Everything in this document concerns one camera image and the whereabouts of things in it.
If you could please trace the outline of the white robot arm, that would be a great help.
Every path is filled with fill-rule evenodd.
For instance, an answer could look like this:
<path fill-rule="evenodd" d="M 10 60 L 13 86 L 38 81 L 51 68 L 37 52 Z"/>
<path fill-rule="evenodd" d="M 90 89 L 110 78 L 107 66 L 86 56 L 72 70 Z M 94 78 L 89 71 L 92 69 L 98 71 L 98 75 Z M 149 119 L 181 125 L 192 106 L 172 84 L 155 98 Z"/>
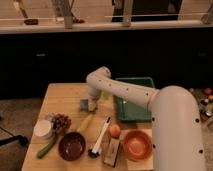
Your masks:
<path fill-rule="evenodd" d="M 151 112 L 154 171 L 206 171 L 199 108 L 188 90 L 116 81 L 107 67 L 88 74 L 86 82 L 92 99 L 106 91 Z"/>

